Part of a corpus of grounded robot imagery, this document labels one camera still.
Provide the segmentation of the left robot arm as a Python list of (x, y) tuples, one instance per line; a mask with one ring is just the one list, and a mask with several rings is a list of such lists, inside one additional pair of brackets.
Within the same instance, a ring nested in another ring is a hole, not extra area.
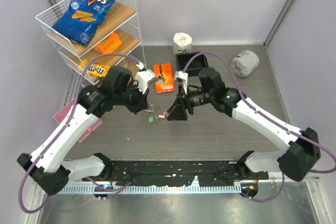
[(64, 158), (85, 131), (115, 106), (125, 106), (134, 114), (146, 110), (148, 85), (155, 78), (152, 70), (142, 69), (133, 76), (127, 68), (111, 68), (100, 86), (90, 85), (80, 90), (77, 101), (51, 136), (31, 154), (22, 153), (18, 163), (49, 196), (73, 180), (110, 179), (112, 162), (101, 153), (72, 161)]

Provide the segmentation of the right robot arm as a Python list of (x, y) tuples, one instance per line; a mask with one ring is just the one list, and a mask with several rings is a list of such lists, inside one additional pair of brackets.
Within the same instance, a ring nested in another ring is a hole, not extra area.
[(249, 125), (278, 147), (274, 152), (246, 152), (237, 167), (240, 177), (249, 179), (258, 172), (282, 172), (297, 182), (304, 179), (320, 158), (315, 130), (302, 130), (268, 113), (244, 93), (225, 86), (214, 68), (202, 69), (198, 78), (199, 87), (187, 83), (187, 73), (175, 73), (179, 91), (167, 111), (167, 120), (186, 121), (195, 107), (211, 104), (216, 111)]

